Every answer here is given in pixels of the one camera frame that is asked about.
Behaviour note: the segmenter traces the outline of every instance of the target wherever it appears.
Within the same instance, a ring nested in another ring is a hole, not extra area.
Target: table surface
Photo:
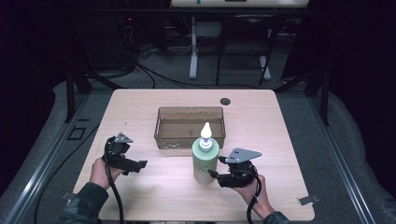
[[[172,7],[306,7],[309,0],[172,0]]]
[[[220,99],[231,100],[221,105]],[[226,138],[219,155],[235,147],[260,151],[253,159],[266,177],[272,206],[290,220],[312,220],[312,205],[301,206],[308,195],[290,137],[273,91],[260,90],[117,90],[107,106],[91,150],[84,162],[75,192],[89,181],[92,164],[103,156],[107,138],[122,132],[134,139],[125,154],[134,161],[148,161],[139,174],[117,179],[125,220],[146,221],[246,221],[248,206],[232,189],[215,180],[198,184],[192,173],[190,149],[158,149],[154,139],[161,106],[222,106]],[[228,166],[218,163],[218,172]],[[119,208],[111,189],[101,219],[118,219]]]

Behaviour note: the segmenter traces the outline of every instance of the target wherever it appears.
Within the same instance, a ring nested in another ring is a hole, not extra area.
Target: pump bottle
[[[207,122],[201,131],[201,137],[192,144],[193,172],[198,183],[209,184],[214,180],[208,170],[217,170],[218,157],[219,143],[212,138],[210,124]]]

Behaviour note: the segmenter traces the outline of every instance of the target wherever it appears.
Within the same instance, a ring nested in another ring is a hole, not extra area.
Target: human hand
[[[253,206],[253,211],[259,215],[261,219],[265,219],[268,215],[275,212],[275,209],[268,201],[267,188],[265,187],[265,177],[263,175],[259,175],[259,179],[262,182],[262,191],[260,192],[259,200]],[[238,192],[247,204],[250,204],[253,195],[256,193],[256,185],[257,179],[255,178],[244,188],[233,188],[233,190]]]
[[[90,182],[97,184],[104,189],[108,189],[110,185],[108,183],[105,167],[106,164],[102,158],[96,159],[95,163],[92,165]],[[110,167],[111,177],[113,177],[114,181],[116,181],[117,177],[119,177],[123,172],[123,170]]]

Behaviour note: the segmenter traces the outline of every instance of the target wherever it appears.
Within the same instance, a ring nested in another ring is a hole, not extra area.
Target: black curtain
[[[67,66],[46,17],[34,2],[0,4],[3,194],[47,121],[55,101],[52,89],[64,81]]]
[[[383,1],[310,0],[308,11],[337,11],[333,20],[303,19],[283,77],[330,62],[330,91],[356,120],[366,160],[396,197],[396,17]]]

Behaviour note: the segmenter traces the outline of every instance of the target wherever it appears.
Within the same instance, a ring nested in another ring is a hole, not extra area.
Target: brown plastic bin
[[[212,138],[223,148],[225,127],[221,106],[160,107],[154,134],[158,148],[191,148],[201,137],[206,122],[210,123]]]

